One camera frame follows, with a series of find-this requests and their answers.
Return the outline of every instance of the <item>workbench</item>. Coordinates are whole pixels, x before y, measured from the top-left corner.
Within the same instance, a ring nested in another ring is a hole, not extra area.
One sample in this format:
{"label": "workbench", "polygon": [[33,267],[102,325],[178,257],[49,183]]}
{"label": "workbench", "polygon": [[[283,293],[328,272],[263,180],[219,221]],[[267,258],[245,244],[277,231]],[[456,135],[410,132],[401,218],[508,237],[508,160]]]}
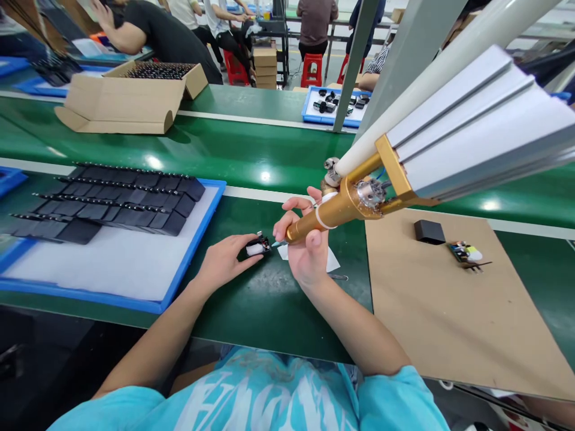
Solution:
{"label": "workbench", "polygon": [[[72,161],[161,169],[224,180],[228,188],[180,288],[196,274],[207,247],[233,233],[270,233],[280,203],[319,185],[323,161],[341,157],[354,134],[301,123],[305,94],[209,86],[182,102],[164,136],[75,133],[54,115],[62,101],[38,100],[0,81],[0,165],[27,169],[29,180],[0,201],[0,223],[22,211]],[[575,369],[575,166],[533,175],[434,211],[490,219],[525,287]],[[330,233],[350,295],[371,310],[365,228],[353,221]],[[156,315],[66,298],[0,292],[0,303],[149,327]],[[279,259],[262,262],[220,289],[206,304],[193,336],[339,362],[350,358]]]}

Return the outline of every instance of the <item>light blue t-shirt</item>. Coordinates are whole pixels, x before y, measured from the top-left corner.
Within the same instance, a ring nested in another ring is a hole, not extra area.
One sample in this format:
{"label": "light blue t-shirt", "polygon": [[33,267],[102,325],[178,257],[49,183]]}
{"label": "light blue t-shirt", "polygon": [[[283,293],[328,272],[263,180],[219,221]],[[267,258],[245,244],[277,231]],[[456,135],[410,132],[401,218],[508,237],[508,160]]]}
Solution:
{"label": "light blue t-shirt", "polygon": [[357,393],[341,365],[320,368],[241,348],[168,399],[125,387],[80,404],[49,431],[449,429],[412,366],[392,377],[367,377]]}

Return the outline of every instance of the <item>red stool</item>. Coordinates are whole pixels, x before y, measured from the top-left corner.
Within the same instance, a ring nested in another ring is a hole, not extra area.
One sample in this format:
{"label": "red stool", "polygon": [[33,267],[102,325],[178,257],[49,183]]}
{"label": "red stool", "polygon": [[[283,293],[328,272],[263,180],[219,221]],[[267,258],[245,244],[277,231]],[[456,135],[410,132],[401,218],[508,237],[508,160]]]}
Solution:
{"label": "red stool", "polygon": [[[347,62],[349,61],[349,54],[346,54],[346,57],[343,59],[343,64],[341,65],[341,70],[340,70],[340,77],[337,78],[337,83],[338,84],[343,84],[343,78],[346,77],[346,72],[347,72]],[[364,71],[364,63],[365,63],[365,59],[361,60],[361,69],[359,70],[359,73],[363,73]]]}
{"label": "red stool", "polygon": [[[322,63],[323,55],[321,54],[306,54],[304,58],[304,71],[301,74],[301,84],[303,88],[308,86],[322,86]],[[316,71],[311,71],[311,66],[316,65]]]}
{"label": "red stool", "polygon": [[244,66],[240,64],[238,59],[230,51],[223,50],[223,58],[226,62],[228,69],[228,80],[230,85],[234,82],[242,82],[244,85],[250,85],[250,78],[247,76]]}

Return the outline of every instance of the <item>hand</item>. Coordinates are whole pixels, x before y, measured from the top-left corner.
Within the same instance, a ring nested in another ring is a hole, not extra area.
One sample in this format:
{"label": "hand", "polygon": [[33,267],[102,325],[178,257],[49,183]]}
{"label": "hand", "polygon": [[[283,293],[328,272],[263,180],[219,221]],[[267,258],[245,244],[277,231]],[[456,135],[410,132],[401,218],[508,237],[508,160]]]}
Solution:
{"label": "hand", "polygon": [[98,23],[104,32],[105,27],[114,28],[114,14],[109,7],[101,4],[99,0],[90,0],[90,5],[92,6],[92,10],[94,11],[96,18],[98,18]]}
{"label": "hand", "polygon": [[261,254],[249,257],[242,262],[237,259],[241,249],[257,237],[254,233],[232,235],[209,247],[205,252],[198,275],[192,280],[193,283],[202,289],[208,289],[209,294],[212,294],[262,260],[264,256]]}
{"label": "hand", "polygon": [[[307,188],[307,193],[320,204],[322,192],[313,187]],[[289,198],[282,208],[287,212],[274,225],[273,235],[276,241],[283,241],[290,224],[299,220],[299,216],[292,211],[294,208],[301,209],[303,215],[314,211],[311,202],[304,198]],[[290,244],[287,247],[289,267],[293,277],[302,289],[313,288],[327,278],[325,267],[328,263],[328,233],[312,230],[305,237],[305,241],[298,244]]]}

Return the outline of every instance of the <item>person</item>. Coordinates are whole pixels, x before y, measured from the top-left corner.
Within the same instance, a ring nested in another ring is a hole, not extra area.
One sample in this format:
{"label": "person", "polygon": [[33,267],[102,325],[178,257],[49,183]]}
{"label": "person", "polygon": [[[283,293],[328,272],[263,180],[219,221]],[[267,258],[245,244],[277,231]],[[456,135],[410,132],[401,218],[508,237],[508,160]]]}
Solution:
{"label": "person", "polygon": [[245,32],[232,29],[229,21],[245,23],[250,20],[250,16],[255,14],[241,0],[235,2],[244,10],[241,15],[234,15],[228,12],[226,0],[204,0],[205,15],[208,18],[208,25],[211,34],[216,38],[216,42],[223,50],[231,52],[238,59],[250,77],[252,87],[256,86],[256,72],[250,64],[249,52],[252,50],[252,42],[249,37],[245,37]]}
{"label": "person", "polygon": [[389,49],[392,44],[387,45],[378,54],[373,57],[373,60],[367,65],[367,69],[359,80],[359,89],[363,91],[372,92],[376,87],[379,75],[382,73],[385,59],[388,57]]}
{"label": "person", "polygon": [[[321,202],[319,190],[309,187],[308,193]],[[278,241],[297,221],[295,208],[304,215],[314,211],[304,198],[290,198],[282,208],[287,212],[273,230]],[[262,260],[262,255],[237,260],[255,238],[233,235],[212,245],[198,275],[116,365],[92,400],[57,419],[49,431],[447,431],[431,392],[398,341],[325,272],[328,233],[318,230],[288,246],[289,267],[363,373],[357,391],[341,365],[316,367],[308,359],[241,347],[229,352],[213,372],[168,399],[152,389],[174,365],[210,295]]]}
{"label": "person", "polygon": [[306,54],[324,55],[328,48],[329,24],[340,15],[337,3],[335,0],[299,0],[296,13],[301,17],[301,60]]}
{"label": "person", "polygon": [[145,0],[116,0],[116,4],[126,4],[123,23],[116,28],[109,6],[98,0],[90,0],[90,3],[100,27],[118,51],[136,55],[144,45],[149,45],[159,60],[199,63],[210,84],[223,84],[208,49],[190,29],[164,9]]}
{"label": "person", "polygon": [[[358,2],[355,4],[355,7],[353,8],[352,11],[352,15],[349,18],[349,29],[353,30],[353,32],[349,37],[349,40],[347,41],[346,45],[347,55],[349,55],[350,51],[352,50],[353,36],[355,35],[355,28],[358,24],[359,8],[361,7],[361,1],[362,0],[358,0]],[[364,56],[362,58],[366,58],[367,54],[370,53],[371,44],[373,42],[373,33],[376,31],[377,25],[382,21],[384,12],[385,12],[385,0],[378,0],[377,11],[375,16],[373,17],[373,21],[371,22],[370,37],[367,39],[367,44],[365,45],[364,49]]]}
{"label": "person", "polygon": [[24,57],[30,63],[47,59],[46,46],[8,15],[0,4],[0,56]]}
{"label": "person", "polygon": [[174,17],[178,18],[186,27],[188,27],[199,40],[207,47],[211,45],[211,50],[214,52],[217,62],[220,64],[220,70],[226,71],[226,64],[223,61],[220,47],[217,45],[216,39],[211,34],[208,26],[198,24],[196,15],[202,16],[202,8],[198,0],[167,0],[168,12]]}

